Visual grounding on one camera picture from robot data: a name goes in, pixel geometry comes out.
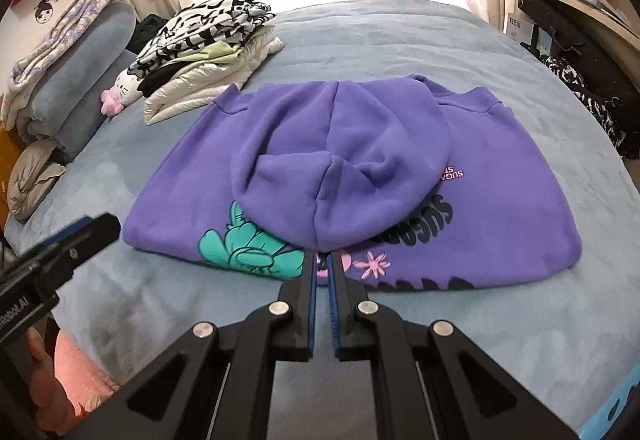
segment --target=white puffer jacket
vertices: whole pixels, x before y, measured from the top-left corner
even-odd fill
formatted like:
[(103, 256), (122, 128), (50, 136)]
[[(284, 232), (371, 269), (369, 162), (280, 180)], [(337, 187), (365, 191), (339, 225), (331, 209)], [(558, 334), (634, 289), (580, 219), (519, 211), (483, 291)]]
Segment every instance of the white puffer jacket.
[(268, 55), (283, 49), (273, 28), (247, 42), (242, 60), (235, 65), (203, 63), (173, 78), (145, 99), (145, 123), (152, 125), (178, 113), (212, 102), (231, 83), (240, 89)]

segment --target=cartoon face wall sticker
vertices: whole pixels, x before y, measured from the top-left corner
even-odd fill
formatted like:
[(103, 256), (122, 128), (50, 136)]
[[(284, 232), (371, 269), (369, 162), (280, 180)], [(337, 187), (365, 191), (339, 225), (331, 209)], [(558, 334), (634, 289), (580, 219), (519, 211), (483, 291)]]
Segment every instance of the cartoon face wall sticker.
[(52, 0), (40, 0), (37, 7), (33, 8), (36, 11), (35, 17), (39, 24), (46, 24), (53, 16), (53, 6), (50, 3), (51, 1)]

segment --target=green cartoon print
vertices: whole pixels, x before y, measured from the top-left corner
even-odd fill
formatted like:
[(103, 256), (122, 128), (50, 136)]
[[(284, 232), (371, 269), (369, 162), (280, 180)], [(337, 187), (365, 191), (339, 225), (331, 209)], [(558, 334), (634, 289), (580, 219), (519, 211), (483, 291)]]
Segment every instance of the green cartoon print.
[(200, 256), (218, 267), (227, 267), (273, 277), (296, 277), (302, 273), (305, 256), (245, 219), (238, 204), (229, 208), (225, 239), (212, 229), (198, 243)]

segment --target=metal bolt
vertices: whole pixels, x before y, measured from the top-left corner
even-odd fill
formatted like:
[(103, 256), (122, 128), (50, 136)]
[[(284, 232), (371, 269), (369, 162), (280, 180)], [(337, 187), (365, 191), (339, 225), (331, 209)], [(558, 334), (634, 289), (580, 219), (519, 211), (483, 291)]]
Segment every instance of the metal bolt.
[(360, 310), (364, 315), (375, 314), (378, 311), (378, 303), (365, 299), (358, 303), (358, 310)]
[(269, 312), (273, 315), (284, 315), (289, 311), (289, 305), (285, 301), (274, 301), (269, 305)]
[(211, 323), (202, 322), (198, 323), (193, 327), (193, 335), (199, 337), (200, 339), (204, 339), (205, 337), (209, 337), (213, 333), (213, 325)]
[(436, 321), (433, 324), (433, 331), (439, 336), (448, 337), (453, 333), (453, 325), (449, 321)]

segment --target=bed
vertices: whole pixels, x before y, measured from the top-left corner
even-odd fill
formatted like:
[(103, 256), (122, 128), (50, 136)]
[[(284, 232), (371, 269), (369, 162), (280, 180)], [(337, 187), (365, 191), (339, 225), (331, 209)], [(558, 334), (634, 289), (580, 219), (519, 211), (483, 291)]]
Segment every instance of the bed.
[[(606, 134), (526, 50), (472, 14), (423, 0), (357, 0), (279, 14), (283, 51), (244, 87), (424, 74), (454, 91), (488, 87), (513, 109), (558, 177), (584, 243), (574, 268), (529, 285), (373, 293), (410, 321), (448, 319), (575, 430), (640, 361), (640, 197)], [(146, 127), (137, 102), (105, 122), (33, 217), (9, 220), (18, 252), (84, 214), (124, 221), (148, 177), (202, 109)], [(124, 383), (200, 320), (244, 319), (279, 282), (110, 246), (78, 269), (54, 311)], [(270, 438), (374, 438), (366, 364), (334, 362), (319, 289), (310, 365), (279, 364)]]

